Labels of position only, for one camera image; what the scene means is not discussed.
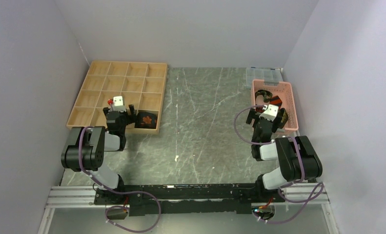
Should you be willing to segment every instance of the wooden tray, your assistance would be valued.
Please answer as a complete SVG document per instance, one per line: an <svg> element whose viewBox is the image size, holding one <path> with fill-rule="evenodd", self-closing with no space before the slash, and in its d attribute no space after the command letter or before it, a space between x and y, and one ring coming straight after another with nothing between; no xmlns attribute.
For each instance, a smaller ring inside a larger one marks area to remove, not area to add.
<svg viewBox="0 0 386 234"><path fill-rule="evenodd" d="M86 74L66 127L105 126L102 112L107 101L123 96L125 105L133 104L138 112L157 115L157 128L127 126L126 133L158 134L167 64L150 62L93 61Z"/></svg>

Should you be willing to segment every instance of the wall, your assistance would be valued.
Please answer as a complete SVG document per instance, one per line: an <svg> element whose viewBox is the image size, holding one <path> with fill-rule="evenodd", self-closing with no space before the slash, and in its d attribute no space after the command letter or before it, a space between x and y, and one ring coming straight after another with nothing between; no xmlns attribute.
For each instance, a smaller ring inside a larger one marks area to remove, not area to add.
<svg viewBox="0 0 386 234"><path fill-rule="evenodd" d="M284 66L342 233L386 233L386 0L321 0Z"/></svg>
<svg viewBox="0 0 386 234"><path fill-rule="evenodd" d="M87 63L52 0L0 0L0 234L36 233Z"/></svg>
<svg viewBox="0 0 386 234"><path fill-rule="evenodd" d="M283 67L318 0L56 0L88 60Z"/></svg>

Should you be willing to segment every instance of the pink plastic bin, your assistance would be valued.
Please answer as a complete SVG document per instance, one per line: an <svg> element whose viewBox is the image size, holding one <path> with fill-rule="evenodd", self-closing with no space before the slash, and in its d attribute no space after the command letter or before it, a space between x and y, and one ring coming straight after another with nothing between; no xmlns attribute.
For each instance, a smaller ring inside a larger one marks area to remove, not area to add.
<svg viewBox="0 0 386 234"><path fill-rule="evenodd" d="M263 79L254 79L252 83L252 91L250 93L250 100L252 105L264 105L263 97L258 96L255 100L255 92L263 89L270 91L273 96L278 95L283 104L281 108L285 108L289 115L289 120L285 124L283 129L278 129L276 133L281 135L291 135L293 132L299 129L298 118L296 116L295 101L293 100L292 85L289 82L275 82L277 86L265 84Z"/></svg>

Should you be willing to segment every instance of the gray marble table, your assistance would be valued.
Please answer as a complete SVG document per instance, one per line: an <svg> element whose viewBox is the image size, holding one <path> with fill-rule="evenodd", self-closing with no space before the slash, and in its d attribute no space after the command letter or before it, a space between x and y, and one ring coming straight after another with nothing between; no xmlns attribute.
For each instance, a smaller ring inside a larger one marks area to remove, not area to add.
<svg viewBox="0 0 386 234"><path fill-rule="evenodd" d="M127 135L123 152L105 153L104 163L126 184L247 183L276 162L256 162L250 145L233 130L233 118L250 106L244 68L171 68L158 135ZM250 139L246 114L238 119ZM91 185L66 170L62 186Z"/></svg>

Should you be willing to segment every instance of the black pouch with orange flower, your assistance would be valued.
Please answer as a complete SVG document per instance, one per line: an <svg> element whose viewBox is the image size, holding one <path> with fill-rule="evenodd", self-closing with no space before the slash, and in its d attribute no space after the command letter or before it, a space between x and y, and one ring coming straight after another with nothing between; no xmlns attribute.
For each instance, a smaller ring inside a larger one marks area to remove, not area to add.
<svg viewBox="0 0 386 234"><path fill-rule="evenodd" d="M135 127L156 129L157 116L150 112L138 112L137 121L135 122Z"/></svg>

